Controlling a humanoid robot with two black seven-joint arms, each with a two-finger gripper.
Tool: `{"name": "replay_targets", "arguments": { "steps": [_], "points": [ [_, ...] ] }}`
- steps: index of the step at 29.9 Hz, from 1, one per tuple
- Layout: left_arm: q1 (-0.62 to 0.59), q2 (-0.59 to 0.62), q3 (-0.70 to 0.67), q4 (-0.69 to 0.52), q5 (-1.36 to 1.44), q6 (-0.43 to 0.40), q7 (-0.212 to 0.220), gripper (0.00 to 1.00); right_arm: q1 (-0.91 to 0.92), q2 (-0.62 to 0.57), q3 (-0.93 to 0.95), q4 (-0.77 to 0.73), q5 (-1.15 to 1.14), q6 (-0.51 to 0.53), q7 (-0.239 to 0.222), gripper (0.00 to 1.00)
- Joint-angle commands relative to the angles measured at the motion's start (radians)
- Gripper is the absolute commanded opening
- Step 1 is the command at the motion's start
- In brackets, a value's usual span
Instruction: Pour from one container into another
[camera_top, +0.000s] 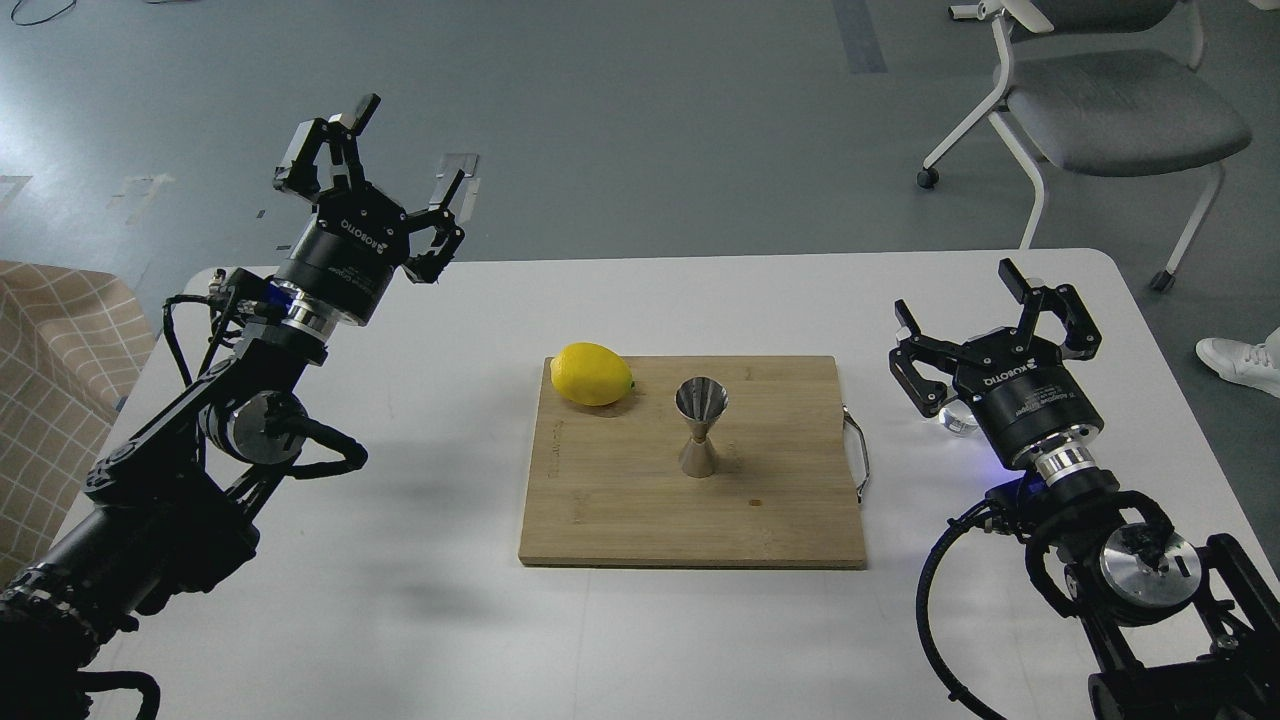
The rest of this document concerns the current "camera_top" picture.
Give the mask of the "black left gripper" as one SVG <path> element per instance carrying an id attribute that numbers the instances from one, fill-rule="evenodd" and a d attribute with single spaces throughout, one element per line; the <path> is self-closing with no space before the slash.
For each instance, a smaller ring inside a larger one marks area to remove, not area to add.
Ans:
<path id="1" fill-rule="evenodd" d="M 355 118 L 303 120 L 276 164 L 273 187 L 314 205 L 314 214 L 275 281 L 310 293 L 335 309 L 343 323 L 366 325 L 396 268 L 415 284 L 435 283 L 465 240 L 451 204 L 466 179 L 465 169 L 442 178 L 443 193 L 421 211 L 410 213 L 370 183 L 360 161 L 357 137 L 381 97 L 360 99 Z M 329 147 L 332 186 L 323 188 L 317 158 Z M 433 231 L 426 249 L 408 258 L 408 232 Z"/>

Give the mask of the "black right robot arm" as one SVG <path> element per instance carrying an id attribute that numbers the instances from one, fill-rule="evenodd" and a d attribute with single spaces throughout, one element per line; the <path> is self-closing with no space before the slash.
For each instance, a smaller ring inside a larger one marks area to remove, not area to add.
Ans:
<path id="1" fill-rule="evenodd" d="M 1102 336 L 1070 284 L 1033 286 L 1004 259 L 1016 325 L 964 343 L 924 334 L 904 301 L 890 369 L 916 410 L 961 402 L 1018 479 L 948 521 L 923 565 L 915 620 L 952 701 L 997 712 L 952 673 L 931 629 L 931 591 L 947 551 L 982 527 L 1018 538 L 1027 575 L 1062 618 L 1082 624 L 1100 666 L 1088 682 L 1097 719 L 1275 719 L 1277 598 L 1229 534 L 1194 546 L 1161 506 L 1092 457 L 1103 420 L 1066 369 Z"/>

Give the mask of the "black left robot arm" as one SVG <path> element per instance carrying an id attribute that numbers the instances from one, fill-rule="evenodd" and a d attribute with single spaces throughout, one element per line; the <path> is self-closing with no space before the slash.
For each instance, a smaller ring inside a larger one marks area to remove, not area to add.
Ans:
<path id="1" fill-rule="evenodd" d="M 312 419 L 294 396 L 326 359 L 340 323 L 365 325 L 396 270 L 433 283 L 465 238 L 451 202 L 463 179 L 440 182 L 407 211 L 365 176 L 358 137 L 379 96 L 352 117 L 302 122 L 276 165 L 276 190 L 311 206 L 307 228 L 275 274 L 219 275 L 209 306 L 211 350 L 184 389 L 84 480 L 92 512 L 3 589 L 3 716 L 84 719 L 95 693 L 132 689 L 154 719 L 146 673 L 88 670 L 115 634 L 170 597 L 209 592 L 250 561 L 253 520 L 288 477 L 356 471 L 366 448 Z"/>

